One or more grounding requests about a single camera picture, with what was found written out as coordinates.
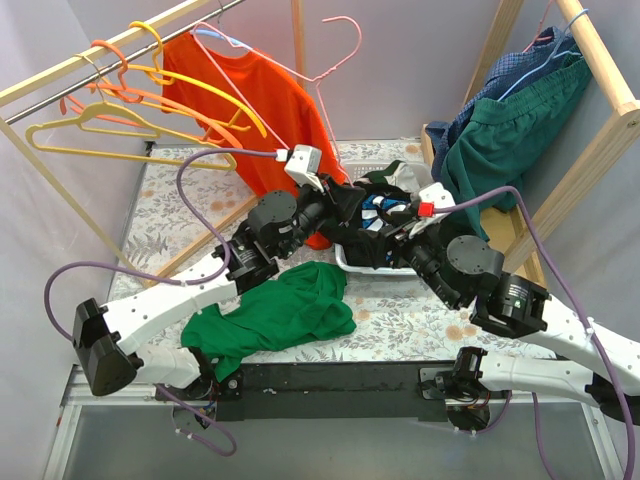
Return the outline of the black t shirt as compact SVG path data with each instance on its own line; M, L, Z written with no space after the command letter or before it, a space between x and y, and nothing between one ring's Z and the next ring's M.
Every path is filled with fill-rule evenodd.
M356 185L366 194L347 223L328 220L320 233L334 244L341 245L347 264L373 269L408 268L398 247L389 243L385 235L407 220L403 212L411 209L414 196L399 187L382 183Z

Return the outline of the green and white t shirt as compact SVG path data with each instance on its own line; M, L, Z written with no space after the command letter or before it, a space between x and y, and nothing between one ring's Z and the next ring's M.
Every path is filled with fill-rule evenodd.
M424 163L393 162L361 175L355 183L360 185L388 185L407 193L418 192L433 182L428 166Z

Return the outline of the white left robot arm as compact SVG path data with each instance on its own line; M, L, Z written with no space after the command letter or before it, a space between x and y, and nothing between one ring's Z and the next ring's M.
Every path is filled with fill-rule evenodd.
M72 345L92 394L106 396L144 382L180 389L193 400L205 398L213 372L201 350L160 347L150 339L275 276L278 260L289 258L325 222L349 221L364 196L363 188L339 185L327 175L321 175L318 187L300 187L297 196L270 192L229 240L188 270L124 299L80 303Z

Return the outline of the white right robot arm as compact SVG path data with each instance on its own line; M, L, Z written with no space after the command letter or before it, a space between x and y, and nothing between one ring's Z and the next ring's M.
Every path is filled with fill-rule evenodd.
M639 344L588 320L545 288L503 271L504 256L474 235L447 239L439 223L409 209L365 220L374 265L411 267L452 309L473 309L470 321L498 337L531 343L556 359L513 358L462 348L452 367L424 384L439 398L477 398L521 390L577 400L604 415L639 422Z

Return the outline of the dark yellow plastic hanger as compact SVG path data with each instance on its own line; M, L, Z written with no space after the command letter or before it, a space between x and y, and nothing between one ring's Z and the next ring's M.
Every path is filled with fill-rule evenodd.
M235 125L235 119L239 116L239 113L242 112L249 118L252 124L257 127L260 135L263 138L267 136L267 130L262 120L256 115L256 113L253 111L252 108L242 103L239 99L224 92L223 90L220 90L207 83L204 83L198 79L194 79L192 77L189 77L177 72L161 69L159 66L158 57L164 51L164 43L161 37L159 36L159 34L157 33L157 31L153 27L151 27L149 24L142 21L133 21L129 24L129 27L142 29L146 33L151 34L156 40L156 46L153 48L153 52L152 52L152 61L154 66L149 67L146 65L129 63L129 67L131 69L144 72L149 77L149 79L158 86L162 86L162 87L170 86L170 85L173 85L176 80L178 80L178 81L193 85L195 87L198 87L201 90L208 91L209 93L212 93L237 107L237 112L235 113L232 120L229 122L222 122L221 126L229 127L231 129L236 129L239 131L246 131L247 130L246 127L238 127Z

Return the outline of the orange plastic hanger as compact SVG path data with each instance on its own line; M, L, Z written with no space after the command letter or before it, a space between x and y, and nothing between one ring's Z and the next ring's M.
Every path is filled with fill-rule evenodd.
M151 108L162 110L165 113L176 113L183 116L188 116L196 121L203 123L205 128L205 135L199 139L195 136L182 134L180 132L168 131L169 134L178 136L180 138L191 139L200 144L221 145L224 142L229 143L232 147L242 149L243 146L236 136L232 133L229 127L221 126L221 121L214 120L204 114L162 95L152 93L149 91L130 88L124 79L124 74L131 69L129 62L126 60L124 54L113 44L96 39L91 43L92 47L104 47L111 52L115 53L121 61L121 66L117 72L120 84L115 85L108 81L105 75L99 76L99 80L90 82L86 85L87 88L94 90L100 90L106 92L108 95L115 96L127 103L141 103Z

